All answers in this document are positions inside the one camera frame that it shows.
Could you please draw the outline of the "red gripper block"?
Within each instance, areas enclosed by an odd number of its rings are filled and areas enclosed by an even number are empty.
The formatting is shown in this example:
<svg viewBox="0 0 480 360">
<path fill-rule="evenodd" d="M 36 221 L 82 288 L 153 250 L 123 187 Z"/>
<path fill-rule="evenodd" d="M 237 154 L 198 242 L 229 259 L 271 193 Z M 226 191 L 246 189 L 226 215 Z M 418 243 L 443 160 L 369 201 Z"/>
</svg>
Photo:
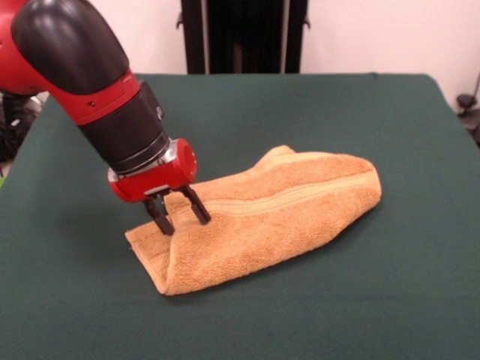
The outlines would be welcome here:
<svg viewBox="0 0 480 360">
<path fill-rule="evenodd" d="M 211 220 L 203 202 L 196 191 L 185 186 L 191 184 L 197 174 L 197 159 L 191 144 L 186 139 L 174 139 L 169 143 L 166 152 L 143 169 L 130 175 L 118 175 L 108 169 L 107 178 L 113 192 L 127 203 L 143 202 L 146 211 L 159 230 L 166 236 L 172 236 L 174 226 L 169 220 L 164 198 L 156 204 L 148 198 L 161 191 L 177 190 L 190 201 L 192 212 L 202 225 Z"/>
</svg>

